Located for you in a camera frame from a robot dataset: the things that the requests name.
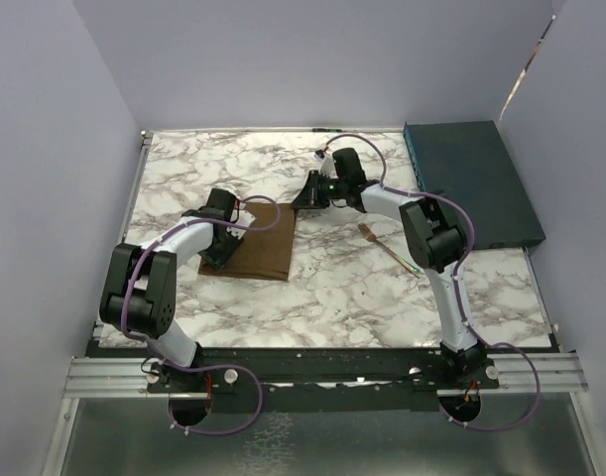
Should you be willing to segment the brown cloth napkin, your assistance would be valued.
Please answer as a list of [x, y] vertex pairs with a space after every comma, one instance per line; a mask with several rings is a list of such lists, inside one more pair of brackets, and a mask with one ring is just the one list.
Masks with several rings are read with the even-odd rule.
[[272, 229], [248, 231], [244, 242], [225, 267], [217, 270], [201, 260], [203, 276], [235, 279], [283, 281], [289, 279], [297, 216], [288, 203], [280, 203], [281, 218]]

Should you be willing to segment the copper iridescent fork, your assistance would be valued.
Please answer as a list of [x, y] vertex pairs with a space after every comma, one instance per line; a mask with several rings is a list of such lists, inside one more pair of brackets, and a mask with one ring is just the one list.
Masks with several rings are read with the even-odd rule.
[[360, 222], [357, 225], [357, 228], [368, 242], [380, 247], [386, 254], [402, 265], [409, 273], [418, 278], [421, 276], [421, 272], [415, 266], [411, 265], [408, 261], [404, 260], [397, 253], [395, 253], [391, 248], [382, 243], [365, 223]]

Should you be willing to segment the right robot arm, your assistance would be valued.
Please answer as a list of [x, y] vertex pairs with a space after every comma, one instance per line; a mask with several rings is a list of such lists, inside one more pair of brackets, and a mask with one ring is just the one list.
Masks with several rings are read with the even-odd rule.
[[411, 257], [430, 282], [439, 314], [440, 375], [448, 386], [464, 387], [486, 359], [485, 344], [472, 329], [463, 279], [462, 263], [473, 245], [473, 235], [462, 224], [467, 215], [439, 194], [390, 189], [366, 178], [352, 148], [317, 154], [321, 168], [307, 174], [292, 208], [320, 210], [343, 201], [362, 213], [402, 223]]

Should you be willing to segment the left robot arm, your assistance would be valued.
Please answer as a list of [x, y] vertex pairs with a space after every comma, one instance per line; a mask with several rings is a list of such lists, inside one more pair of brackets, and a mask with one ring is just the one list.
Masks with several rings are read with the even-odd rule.
[[100, 320], [144, 343], [183, 391], [201, 385], [204, 368], [200, 344], [175, 320], [178, 269], [196, 255], [216, 269], [223, 268], [255, 220], [233, 193], [215, 188], [204, 206], [184, 212], [160, 236], [139, 245], [120, 243], [113, 249]]

